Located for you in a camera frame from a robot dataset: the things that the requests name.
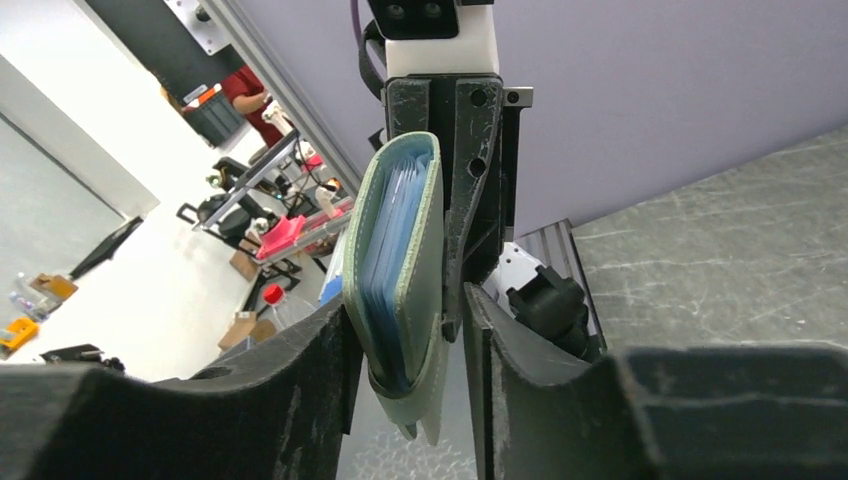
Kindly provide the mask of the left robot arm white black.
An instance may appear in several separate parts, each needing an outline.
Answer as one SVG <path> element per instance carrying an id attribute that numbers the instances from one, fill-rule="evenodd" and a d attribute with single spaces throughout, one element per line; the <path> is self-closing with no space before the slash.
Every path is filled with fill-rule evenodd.
<path id="1" fill-rule="evenodd" d="M 590 361 L 586 293 L 551 266 L 517 259 L 520 116 L 530 87 L 508 88 L 493 74 L 397 77 L 384 88 L 389 136 L 426 131 L 437 137 L 444 182 L 443 332 L 456 339 L 466 283 L 490 276 L 507 312 L 545 340 Z"/>

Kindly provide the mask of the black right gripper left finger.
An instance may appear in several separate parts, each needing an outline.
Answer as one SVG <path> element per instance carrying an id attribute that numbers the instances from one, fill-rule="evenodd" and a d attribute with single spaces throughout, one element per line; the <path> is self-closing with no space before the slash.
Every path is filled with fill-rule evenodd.
<path id="1" fill-rule="evenodd" d="M 1 370 L 5 479 L 332 479 L 361 351 L 340 299 L 189 379 Z"/>

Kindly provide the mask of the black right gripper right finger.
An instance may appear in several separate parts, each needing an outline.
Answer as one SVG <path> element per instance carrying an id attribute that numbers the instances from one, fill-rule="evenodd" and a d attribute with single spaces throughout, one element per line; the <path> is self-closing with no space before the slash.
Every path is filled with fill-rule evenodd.
<path id="1" fill-rule="evenodd" d="M 579 360 L 465 288 L 484 479 L 843 479 L 840 348 L 630 348 Z"/>

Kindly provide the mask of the mint green card holder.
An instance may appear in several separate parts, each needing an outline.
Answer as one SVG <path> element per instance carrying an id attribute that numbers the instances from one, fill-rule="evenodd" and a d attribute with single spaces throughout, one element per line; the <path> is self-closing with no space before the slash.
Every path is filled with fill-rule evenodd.
<path id="1" fill-rule="evenodd" d="M 344 305 L 388 420 L 408 440 L 441 433 L 448 342 L 443 321 L 443 178 L 437 137 L 393 138 L 355 198 L 343 261 Z"/>

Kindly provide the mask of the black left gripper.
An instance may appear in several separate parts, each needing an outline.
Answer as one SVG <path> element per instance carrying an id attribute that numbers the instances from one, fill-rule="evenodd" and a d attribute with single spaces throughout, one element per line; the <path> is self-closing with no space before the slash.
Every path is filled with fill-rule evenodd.
<path id="1" fill-rule="evenodd" d="M 388 80 L 389 136 L 434 134 L 444 175 L 441 333 L 461 328 L 462 288 L 492 271 L 502 242 L 514 238 L 521 114 L 531 86 L 509 87 L 496 74 L 424 74 Z"/>

